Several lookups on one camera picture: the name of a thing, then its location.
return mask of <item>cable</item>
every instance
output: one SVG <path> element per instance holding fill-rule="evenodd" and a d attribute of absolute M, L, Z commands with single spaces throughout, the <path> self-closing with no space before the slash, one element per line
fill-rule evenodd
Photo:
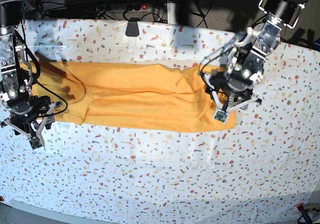
<path fill-rule="evenodd" d="M 15 30 L 15 36 L 18 38 L 18 40 L 21 43 L 26 44 L 25 40 L 23 40 L 23 38 L 21 37 L 21 35 L 19 34 L 19 32 L 17 30 Z M 36 59 L 36 57 L 34 56 L 34 54 L 27 47 L 27 45 L 25 45 L 25 51 L 29 55 L 29 57 L 31 58 L 31 60 L 33 61 L 34 65 L 35 65 L 36 73 L 33 74 L 33 78 L 36 80 L 39 78 L 40 73 L 41 73 L 40 64 L 39 64 L 38 60 Z"/>
<path fill-rule="evenodd" d="M 195 12 L 193 12 L 193 11 L 189 11 L 189 13 L 191 13 L 191 14 L 193 14 L 193 15 L 196 15 L 196 16 L 198 16 L 198 17 L 201 17 L 201 18 L 202 18 L 202 15 L 200 15 L 199 13 L 195 13 Z"/>
<path fill-rule="evenodd" d="M 41 1 L 41 3 L 52 3 L 52 4 L 57 4 L 57 5 L 62 5 L 62 6 L 67 6 L 66 4 L 63 4 L 63 3 L 58 3 L 58 2 L 54 2 L 54 1 Z"/>
<path fill-rule="evenodd" d="M 201 69 L 201 72 L 200 72 L 199 74 L 200 74 L 201 79 L 202 79 L 202 81 L 204 82 L 205 85 L 207 85 L 207 83 L 206 83 L 206 81 L 205 81 L 205 79 L 204 79 L 204 77 L 203 77 L 205 67 L 206 67 L 209 63 L 213 62 L 214 60 L 216 60 L 216 59 L 224 56 L 225 54 L 227 54 L 227 53 L 230 52 L 231 50 L 232 50 L 232 47 L 230 47 L 228 50 L 226 50 L 225 52 L 221 53 L 220 55 L 216 56 L 216 57 L 213 58 L 212 60 L 208 61 L 205 65 L 203 65 L 203 67 L 202 67 L 202 69 Z M 223 109 L 222 109 L 223 111 L 226 111 L 226 109 L 227 109 L 227 107 L 228 107 L 228 104 L 229 104 L 229 99 L 230 99 L 230 98 L 229 98 L 229 95 L 226 94 L 226 93 L 224 93 L 224 92 L 222 92 L 222 91 L 217 91 L 217 93 L 223 94 L 223 95 L 225 95 L 225 96 L 227 97 L 227 101 L 226 101 L 226 103 L 223 105 Z"/>
<path fill-rule="evenodd" d="M 208 9 L 208 11 L 206 12 L 206 14 L 204 15 L 203 20 L 196 26 L 197 28 L 201 25 L 201 23 L 202 23 L 203 21 L 206 21 L 206 17 L 207 17 L 207 15 L 208 15 L 208 13 L 210 12 L 213 4 L 214 4 L 214 0 L 211 0 L 211 1 L 210 1 L 210 5 L 209 5 L 209 9 Z"/>
<path fill-rule="evenodd" d="M 200 4 L 198 2 L 198 0 L 193 0 L 198 12 L 200 13 L 200 17 L 202 17 L 202 21 L 204 21 L 204 24 L 205 24 L 205 27 L 208 29 L 208 25 L 207 25 L 207 22 L 206 22 L 206 16 L 205 14 L 203 13 L 201 7 L 200 7 Z"/>
<path fill-rule="evenodd" d="M 155 13 L 155 8 L 152 9 L 152 16 L 153 16 L 153 21 L 155 23 L 161 23 L 163 21 L 164 17 L 164 12 L 162 13 L 162 16 L 160 17 L 160 10 L 158 9 L 157 12 Z"/>
<path fill-rule="evenodd" d="M 23 33 L 23 39 L 24 39 L 24 41 L 26 41 L 26 32 L 25 32 L 24 24 L 26 23 L 26 9 L 27 9 L 27 7 L 24 4 L 25 3 L 22 2 L 22 10 L 23 10 L 22 11 L 22 33 Z M 26 61 L 29 62 L 27 50 L 25 50 L 25 58 L 26 58 Z"/>
<path fill-rule="evenodd" d="M 128 10 L 125 10 L 123 13 L 122 13 L 122 16 L 123 18 L 126 20 L 126 21 L 129 21 L 128 18 L 126 18 L 126 14 L 128 13 Z"/>
<path fill-rule="evenodd" d="M 101 18 L 104 18 L 105 20 L 107 20 L 107 17 L 105 15 L 100 15 L 97 20 L 100 20 Z"/>
<path fill-rule="evenodd" d="M 107 14 L 104 14 L 104 16 L 106 16 L 106 17 L 108 17 L 108 18 L 116 21 L 116 19 L 114 19 L 113 17 L 111 17 L 111 16 L 109 16 L 109 15 L 107 15 Z"/>
<path fill-rule="evenodd" d="M 230 48 L 229 48 L 228 50 L 226 50 L 225 52 L 221 53 L 220 55 L 216 56 L 215 58 L 213 58 L 212 60 L 210 60 L 210 61 L 208 61 L 206 64 L 204 64 L 203 67 L 202 67 L 202 69 L 201 69 L 201 73 L 204 73 L 204 69 L 205 69 L 205 67 L 206 67 L 209 63 L 213 62 L 214 60 L 216 60 L 216 59 L 218 59 L 218 58 L 220 58 L 220 57 L 222 57 L 222 56 L 224 56 L 225 54 L 227 54 L 228 52 L 230 52 L 230 51 L 232 50 L 232 48 L 233 48 L 233 47 L 230 47 Z"/>
<path fill-rule="evenodd" d="M 65 103 L 65 107 L 63 110 L 61 111 L 58 111 L 56 113 L 53 113 L 53 114 L 45 114 L 45 115 L 41 115 L 41 116 L 38 116 L 37 118 L 48 118 L 48 117 L 52 117 L 52 116 L 56 116 L 56 115 L 59 115 L 61 113 L 64 113 L 67 109 L 68 109 L 68 103 L 66 102 L 65 99 L 63 99 L 61 96 L 59 96 L 58 94 L 54 93 L 53 91 L 49 90 L 48 88 L 46 88 L 44 85 L 42 85 L 40 82 L 37 81 L 37 84 L 42 87 L 43 89 L 45 89 L 47 92 L 51 93 L 52 95 L 56 96 L 57 98 L 59 98 L 61 101 L 63 101 Z"/>
<path fill-rule="evenodd" d="M 141 17 L 140 21 L 142 21 L 143 18 L 145 18 L 146 16 L 151 15 L 151 14 L 153 14 L 153 13 L 150 12 L 150 13 L 145 14 L 143 17 Z"/>

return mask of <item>black cable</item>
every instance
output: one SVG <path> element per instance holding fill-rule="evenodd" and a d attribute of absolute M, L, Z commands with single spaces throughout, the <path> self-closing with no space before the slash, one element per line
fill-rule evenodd
<path fill-rule="evenodd" d="M 41 19 L 43 19 L 45 16 L 48 16 L 47 13 L 48 13 L 48 11 L 46 10 L 46 11 L 44 12 L 44 14 L 42 14 Z"/>
<path fill-rule="evenodd" d="M 202 20 L 204 21 L 205 27 L 208 28 L 207 22 L 206 22 L 206 15 L 203 13 L 200 4 L 198 0 L 193 0 L 198 12 L 200 13 L 200 17 L 202 17 Z"/>
<path fill-rule="evenodd" d="M 107 14 L 104 14 L 104 16 L 106 16 L 106 17 L 108 17 L 108 18 L 116 21 L 116 19 L 114 19 L 113 17 L 111 17 L 111 16 L 109 16 L 109 15 L 107 15 Z"/>
<path fill-rule="evenodd" d="M 97 20 L 101 19 L 105 14 L 106 14 L 107 10 L 104 9 L 102 12 L 100 12 L 100 14 L 98 15 L 98 17 L 96 18 Z"/>
<path fill-rule="evenodd" d="M 162 23 L 164 15 L 165 14 L 162 13 L 162 16 L 160 17 L 160 10 L 158 9 L 157 13 L 155 13 L 155 8 L 152 9 L 153 21 L 155 23 Z"/>
<path fill-rule="evenodd" d="M 25 27 L 24 25 L 22 24 L 22 33 L 23 33 L 23 39 L 26 40 L 26 32 L 25 32 Z M 27 54 L 27 50 L 25 50 L 25 58 L 26 58 L 26 61 L 29 62 L 28 60 L 28 54 Z"/>
<path fill-rule="evenodd" d="M 151 15 L 151 14 L 153 14 L 153 13 L 150 12 L 150 13 L 145 14 L 143 17 L 141 17 L 140 21 L 142 21 L 143 18 L 145 18 L 146 16 Z"/>
<path fill-rule="evenodd" d="M 226 50 L 225 52 L 221 53 L 220 55 L 216 56 L 216 57 L 213 58 L 212 60 L 208 61 L 205 65 L 203 65 L 203 67 L 202 67 L 202 69 L 201 69 L 201 72 L 200 72 L 200 76 L 201 76 L 201 79 L 202 79 L 202 81 L 204 82 L 205 85 L 207 85 L 207 83 L 206 83 L 206 81 L 205 81 L 205 79 L 204 79 L 204 77 L 203 77 L 205 67 L 206 67 L 209 63 L 213 62 L 214 60 L 216 60 L 216 59 L 224 56 L 225 54 L 227 54 L 227 53 L 230 52 L 231 50 L 232 50 L 232 47 L 230 47 L 228 50 Z M 227 97 L 227 101 L 226 101 L 226 103 L 223 105 L 223 111 L 226 111 L 226 109 L 227 109 L 227 107 L 228 107 L 228 104 L 229 104 L 229 99 L 230 99 L 230 98 L 229 98 L 229 95 L 226 94 L 226 93 L 224 93 L 224 92 L 222 92 L 222 91 L 218 91 L 217 93 L 223 94 L 223 95 L 225 95 L 225 96 Z"/>
<path fill-rule="evenodd" d="M 201 73 L 204 73 L 204 69 L 205 69 L 205 67 L 206 67 L 209 63 L 213 62 L 214 60 L 216 60 L 216 59 L 218 59 L 218 58 L 220 58 L 220 57 L 222 57 L 222 56 L 224 56 L 225 54 L 227 54 L 228 52 L 230 52 L 230 51 L 232 50 L 232 48 L 233 48 L 233 47 L 230 47 L 230 48 L 229 48 L 228 50 L 226 50 L 225 52 L 221 53 L 220 55 L 216 56 L 215 58 L 213 58 L 212 60 L 210 60 L 210 61 L 208 61 L 206 64 L 204 64 L 203 67 L 202 67 L 202 69 L 201 69 Z"/>
<path fill-rule="evenodd" d="M 101 18 L 104 18 L 105 20 L 107 20 L 107 17 L 105 15 L 100 15 L 97 20 L 100 20 Z"/>
<path fill-rule="evenodd" d="M 61 10 L 62 10 L 62 8 L 67 8 L 67 6 L 54 7 L 54 8 L 47 9 L 47 10 L 45 10 L 45 11 L 46 11 L 46 12 L 49 12 L 49 11 L 57 10 L 57 9 L 61 9 Z"/>
<path fill-rule="evenodd" d="M 122 16 L 125 20 L 129 21 L 128 18 L 126 18 L 126 14 L 128 13 L 128 10 L 125 10 L 123 13 L 122 13 Z"/>
<path fill-rule="evenodd" d="M 21 37 L 21 35 L 19 34 L 19 32 L 17 30 L 15 30 L 15 36 L 18 38 L 18 40 L 21 43 L 26 44 L 25 40 L 23 40 L 23 38 Z M 31 60 L 33 61 L 34 65 L 35 65 L 36 73 L 33 74 L 33 78 L 36 80 L 39 78 L 40 73 L 41 73 L 40 64 L 39 64 L 38 60 L 36 59 L 36 57 L 34 56 L 34 54 L 27 47 L 27 45 L 25 45 L 25 51 L 29 55 L 29 57 L 31 58 Z"/>
<path fill-rule="evenodd" d="M 210 12 L 213 4 L 214 4 L 214 0 L 211 0 L 211 1 L 210 1 L 210 5 L 209 5 L 209 9 L 208 9 L 208 11 L 206 12 L 206 14 L 204 15 L 203 20 L 196 26 L 197 28 L 201 25 L 201 23 L 202 23 L 203 21 L 206 21 L 206 17 L 207 17 L 207 15 L 208 15 L 208 13 Z"/>
<path fill-rule="evenodd" d="M 193 14 L 193 15 L 196 15 L 196 16 L 198 16 L 198 17 L 201 17 L 201 18 L 202 18 L 202 15 L 201 15 L 201 14 L 199 14 L 199 13 L 195 13 L 195 12 L 193 12 L 193 11 L 189 11 L 189 13 L 191 13 L 191 14 Z"/>
<path fill-rule="evenodd" d="M 65 99 L 63 99 L 61 96 L 59 96 L 58 94 L 54 93 L 53 91 L 49 90 L 48 88 L 46 88 L 44 85 L 42 85 L 40 82 L 37 81 L 37 84 L 42 87 L 43 89 L 45 89 L 47 92 L 51 93 L 52 95 L 56 96 L 57 98 L 59 98 L 61 101 L 63 101 L 65 103 L 65 107 L 63 110 L 61 111 L 58 111 L 56 113 L 53 113 L 53 114 L 45 114 L 45 115 L 41 115 L 41 116 L 38 116 L 38 118 L 48 118 L 48 117 L 52 117 L 52 116 L 56 116 L 56 115 L 59 115 L 61 113 L 64 113 L 67 109 L 68 109 L 68 103 L 66 102 Z"/>
<path fill-rule="evenodd" d="M 22 3 L 22 33 L 23 33 L 23 39 L 24 39 L 24 42 L 26 42 L 26 32 L 25 32 L 25 27 L 24 27 L 24 24 L 26 22 L 26 6 L 24 5 L 24 2 Z M 28 54 L 27 54 L 27 50 L 25 50 L 25 58 L 26 58 L 26 61 L 29 62 L 29 59 L 28 59 Z"/>
<path fill-rule="evenodd" d="M 54 2 L 54 1 L 48 1 L 48 0 L 41 1 L 41 3 L 52 3 L 52 4 L 57 4 L 57 5 L 67 6 L 67 4 L 58 3 L 58 2 Z"/>

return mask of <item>terrazzo patterned tablecloth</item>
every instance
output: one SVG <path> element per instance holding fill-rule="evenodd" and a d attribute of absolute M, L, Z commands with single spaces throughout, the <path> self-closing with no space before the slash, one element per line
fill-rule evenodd
<path fill-rule="evenodd" d="M 126 21 L 30 21 L 27 44 L 42 60 L 205 63 L 237 40 L 230 32 Z M 125 224 L 271 223 L 299 217 L 319 171 L 320 54 L 282 43 L 254 91 L 261 106 L 236 113 L 235 129 L 179 133 L 71 123 L 31 150 L 0 130 L 0 195 L 78 217 Z M 225 63 L 220 58 L 214 65 Z M 2 107 L 1 119 L 9 113 Z"/>

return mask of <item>yellow fabric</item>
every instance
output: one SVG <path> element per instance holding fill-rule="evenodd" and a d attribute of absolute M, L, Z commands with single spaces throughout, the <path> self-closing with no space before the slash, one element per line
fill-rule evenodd
<path fill-rule="evenodd" d="M 55 117 L 59 122 L 178 132 L 218 131 L 236 125 L 234 113 L 226 124 L 212 120 L 215 106 L 205 93 L 198 66 L 180 71 L 160 64 L 40 65 L 38 81 L 69 104 L 66 112 Z M 33 86 L 32 94 L 59 101 L 39 85 Z"/>

